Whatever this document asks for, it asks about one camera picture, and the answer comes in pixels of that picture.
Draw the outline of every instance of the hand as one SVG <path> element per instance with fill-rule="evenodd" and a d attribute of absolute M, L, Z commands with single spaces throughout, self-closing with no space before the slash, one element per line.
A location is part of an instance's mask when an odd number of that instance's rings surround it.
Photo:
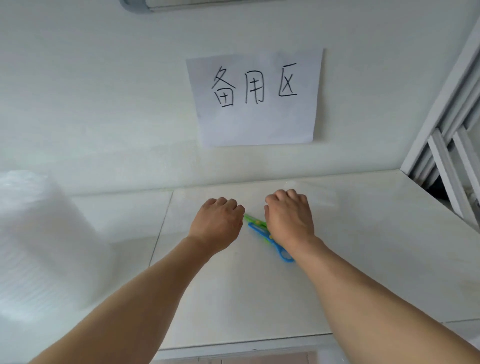
<path fill-rule="evenodd" d="M 265 198 L 265 220 L 274 240 L 290 254 L 316 239 L 307 196 L 295 190 L 278 190 Z"/>
<path fill-rule="evenodd" d="M 190 226 L 189 237 L 205 244 L 216 254 L 226 249 L 239 235 L 245 208 L 224 197 L 211 198 L 200 208 Z"/>

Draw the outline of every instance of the white foam roll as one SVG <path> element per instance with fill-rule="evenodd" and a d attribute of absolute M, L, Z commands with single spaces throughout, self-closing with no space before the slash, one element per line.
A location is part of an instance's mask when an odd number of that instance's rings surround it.
<path fill-rule="evenodd" d="M 0 173 L 0 315 L 32 321 L 87 306 L 114 254 L 49 177 Z"/>

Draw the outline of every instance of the air conditioner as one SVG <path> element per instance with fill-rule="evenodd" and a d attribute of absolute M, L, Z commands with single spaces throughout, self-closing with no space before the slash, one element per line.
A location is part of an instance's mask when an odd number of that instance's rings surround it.
<path fill-rule="evenodd" d="M 120 0 L 120 3 L 126 10 L 130 12 L 150 13 L 185 9 L 194 6 L 221 5 L 254 1 L 263 0 Z"/>

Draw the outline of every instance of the white wall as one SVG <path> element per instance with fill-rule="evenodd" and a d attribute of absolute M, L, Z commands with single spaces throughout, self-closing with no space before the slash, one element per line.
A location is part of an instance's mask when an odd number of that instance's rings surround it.
<path fill-rule="evenodd" d="M 0 3 L 0 169 L 71 194 L 400 166 L 476 0 L 284 0 L 138 16 L 116 0 Z M 184 60 L 325 47 L 309 145 L 202 149 Z"/>

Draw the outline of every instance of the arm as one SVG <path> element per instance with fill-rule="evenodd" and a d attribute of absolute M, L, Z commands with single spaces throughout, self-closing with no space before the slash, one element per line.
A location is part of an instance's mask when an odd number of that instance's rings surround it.
<path fill-rule="evenodd" d="M 279 190 L 265 201 L 268 229 L 314 284 L 333 334 L 352 363 L 480 363 L 475 347 L 315 237 L 305 195 Z"/>
<path fill-rule="evenodd" d="M 208 200 L 188 237 L 30 363 L 150 363 L 183 292 L 202 266 L 237 238 L 244 212 L 235 200 Z"/>

